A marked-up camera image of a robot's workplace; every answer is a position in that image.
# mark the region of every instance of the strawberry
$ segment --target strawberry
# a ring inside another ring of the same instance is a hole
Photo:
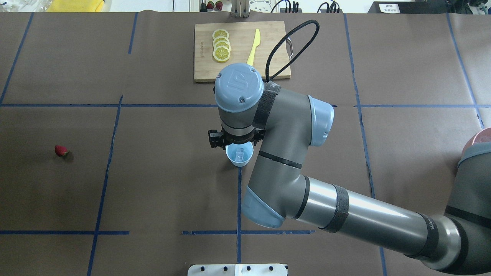
[[[55,146],[55,153],[58,156],[65,156],[68,154],[68,149],[64,146],[56,145]]]
[[[215,4],[213,4],[213,1],[209,1],[208,4],[206,5],[206,8],[209,10],[212,10],[215,7]]]
[[[215,7],[217,7],[218,10],[221,10],[223,8],[223,3],[221,1],[217,1],[215,3]]]

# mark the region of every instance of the yellow plastic knife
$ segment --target yellow plastic knife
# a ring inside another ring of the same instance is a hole
[[[254,42],[252,43],[252,49],[250,50],[249,58],[247,59],[247,64],[250,66],[254,63],[254,55],[256,54],[256,47],[261,44],[261,33],[259,29],[256,29],[256,35],[254,36]]]

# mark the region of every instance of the light blue cup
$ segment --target light blue cup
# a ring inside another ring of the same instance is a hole
[[[252,154],[254,153],[254,147],[251,142],[247,142],[245,144],[237,145],[230,144],[225,147],[225,153],[227,154],[228,159],[237,167],[244,167],[249,163]]]

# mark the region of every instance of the black velcro strap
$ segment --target black velcro strap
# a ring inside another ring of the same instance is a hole
[[[416,255],[406,255],[409,258],[417,258],[420,256],[425,256],[430,258],[436,250],[438,246],[438,227],[436,226],[435,221],[424,214],[419,214],[423,217],[426,222],[426,229],[428,230],[428,234],[426,236],[426,242],[423,246],[423,249]]]
[[[310,180],[305,175],[304,175],[304,177],[305,177],[305,193],[303,194],[302,205],[300,205],[299,211],[293,217],[294,220],[298,219],[302,215],[303,210],[305,209],[305,206],[307,205],[308,194],[310,193]]]
[[[263,95],[257,104],[256,114],[254,115],[254,120],[252,125],[258,129],[265,129],[266,123],[268,122],[268,117],[270,116],[271,107],[273,107],[274,99],[278,95],[281,86],[269,82],[264,88]]]
[[[448,206],[448,205],[447,205],[447,208],[445,209],[445,212],[449,215],[453,215],[453,216],[456,216],[456,217],[461,218],[463,220],[466,220],[466,221],[475,223],[477,225],[480,225],[482,227],[486,227],[486,228],[491,229],[491,220],[488,218],[482,217],[480,215],[469,213],[467,211],[464,211],[464,210],[461,210],[461,209],[458,209],[458,208],[455,208],[452,206]]]
[[[291,166],[291,167],[295,167],[295,168],[299,168],[299,169],[302,168],[302,164],[299,164],[297,162],[290,161],[288,159],[284,159],[284,158],[278,157],[278,156],[273,155],[273,154],[269,154],[269,153],[264,152],[262,150],[259,151],[259,156],[262,156],[262,157],[271,159],[271,160],[276,161],[276,162],[280,162],[282,164],[285,164],[285,165],[288,165],[288,166]]]
[[[453,218],[449,219],[455,224],[455,227],[457,228],[457,231],[459,232],[459,235],[461,237],[461,250],[459,252],[457,260],[455,260],[453,264],[439,271],[443,273],[454,274],[454,272],[458,270],[462,266],[462,264],[464,264],[465,259],[467,259],[467,254],[469,253],[469,239],[462,225]]]
[[[348,211],[350,208],[350,197],[348,191],[345,188],[333,185],[336,188],[336,210],[334,210],[334,216],[329,224],[324,228],[319,228],[330,233],[336,233],[343,227],[346,219],[348,218]]]

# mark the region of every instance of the white label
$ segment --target white label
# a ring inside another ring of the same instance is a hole
[[[383,13],[401,13],[398,4],[379,4],[379,7]]]

